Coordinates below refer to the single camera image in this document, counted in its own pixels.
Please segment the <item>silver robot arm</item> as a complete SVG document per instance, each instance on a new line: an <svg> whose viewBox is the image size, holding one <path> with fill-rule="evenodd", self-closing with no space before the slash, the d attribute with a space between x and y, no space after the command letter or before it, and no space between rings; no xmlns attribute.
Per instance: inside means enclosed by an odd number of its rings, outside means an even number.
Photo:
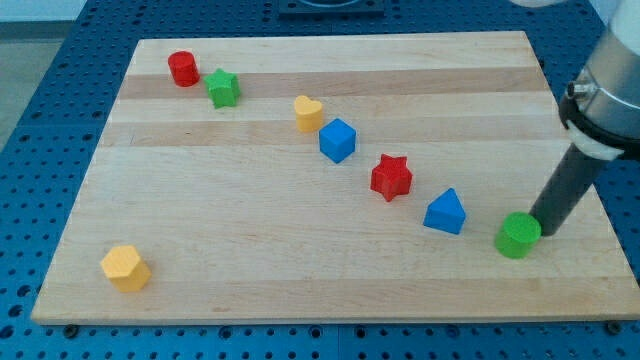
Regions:
<svg viewBox="0 0 640 360"><path fill-rule="evenodd" d="M639 158L639 0L622 0L579 75L560 119L571 141L599 160Z"/></svg>

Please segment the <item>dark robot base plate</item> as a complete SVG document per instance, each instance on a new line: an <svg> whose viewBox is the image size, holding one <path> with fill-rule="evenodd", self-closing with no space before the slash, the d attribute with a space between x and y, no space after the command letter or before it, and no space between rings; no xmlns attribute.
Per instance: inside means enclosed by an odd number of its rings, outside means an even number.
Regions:
<svg viewBox="0 0 640 360"><path fill-rule="evenodd" d="M277 0L280 17L383 15L385 0Z"/></svg>

